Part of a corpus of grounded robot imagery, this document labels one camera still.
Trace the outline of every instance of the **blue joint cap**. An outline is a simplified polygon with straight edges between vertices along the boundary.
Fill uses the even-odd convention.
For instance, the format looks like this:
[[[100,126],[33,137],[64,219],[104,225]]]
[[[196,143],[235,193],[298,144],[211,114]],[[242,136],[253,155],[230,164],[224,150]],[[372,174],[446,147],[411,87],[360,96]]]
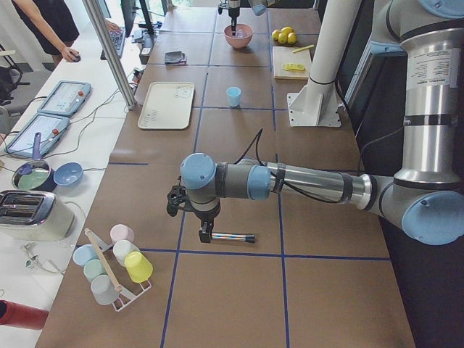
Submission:
[[[253,6],[252,8],[253,8],[254,14],[257,16],[262,15],[264,12],[266,12],[266,9],[267,9],[267,7],[262,4]]]
[[[406,51],[398,44],[393,42],[370,41],[370,52],[381,57],[405,56]]]
[[[464,196],[438,191],[423,196],[407,208],[401,222],[411,238],[429,245],[443,245],[464,234]]]
[[[270,170],[262,165],[254,165],[249,171],[246,183],[248,198],[267,199],[270,192]]]
[[[181,176],[187,189],[205,187],[216,174],[216,164],[207,154],[190,154],[182,161]]]
[[[450,20],[464,18],[463,0],[419,0],[424,9],[431,14]]]

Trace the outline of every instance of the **red cylinder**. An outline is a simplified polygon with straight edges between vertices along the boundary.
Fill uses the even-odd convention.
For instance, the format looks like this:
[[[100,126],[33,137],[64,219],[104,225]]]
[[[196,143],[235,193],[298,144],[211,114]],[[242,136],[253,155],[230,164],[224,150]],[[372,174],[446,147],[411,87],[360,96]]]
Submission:
[[[48,315],[48,310],[0,300],[0,325],[41,330],[44,328]]]

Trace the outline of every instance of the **lemon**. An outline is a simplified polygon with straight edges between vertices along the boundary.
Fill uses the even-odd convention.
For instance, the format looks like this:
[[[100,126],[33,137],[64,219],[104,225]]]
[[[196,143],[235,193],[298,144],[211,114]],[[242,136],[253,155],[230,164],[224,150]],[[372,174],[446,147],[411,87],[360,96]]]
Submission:
[[[280,33],[281,33],[281,31],[279,29],[275,29],[273,31],[273,33],[272,33],[273,39],[277,41],[278,40],[278,34],[280,34]]]
[[[278,42],[280,44],[286,44],[287,43],[287,34],[285,34],[285,33],[278,34]]]
[[[287,43],[289,45],[294,45],[296,42],[297,42],[297,35],[296,33],[290,33],[288,36],[287,36]]]
[[[288,35],[288,34],[294,33],[294,32],[295,32],[295,30],[293,30],[292,27],[283,27],[281,29],[281,33],[285,33],[285,35]]]

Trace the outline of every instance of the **cutting board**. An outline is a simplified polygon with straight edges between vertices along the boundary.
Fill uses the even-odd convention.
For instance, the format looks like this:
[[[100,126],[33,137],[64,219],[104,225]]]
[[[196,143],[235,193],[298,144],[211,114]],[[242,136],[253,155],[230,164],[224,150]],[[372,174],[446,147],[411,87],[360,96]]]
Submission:
[[[310,76],[311,68],[311,55],[310,50],[305,49],[297,53],[293,53],[298,47],[285,47],[285,46],[274,46],[273,47],[273,74],[274,78],[286,78],[291,80],[307,80]],[[306,70],[286,71],[282,69],[282,64],[285,63],[297,63],[304,64]]]

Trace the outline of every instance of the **label on robot arm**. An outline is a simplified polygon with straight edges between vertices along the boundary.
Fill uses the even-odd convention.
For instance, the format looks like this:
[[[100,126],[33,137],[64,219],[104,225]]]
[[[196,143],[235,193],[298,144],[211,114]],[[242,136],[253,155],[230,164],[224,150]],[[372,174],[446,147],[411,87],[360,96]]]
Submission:
[[[440,85],[457,88],[460,53],[460,49],[444,49],[409,57],[406,89]]]

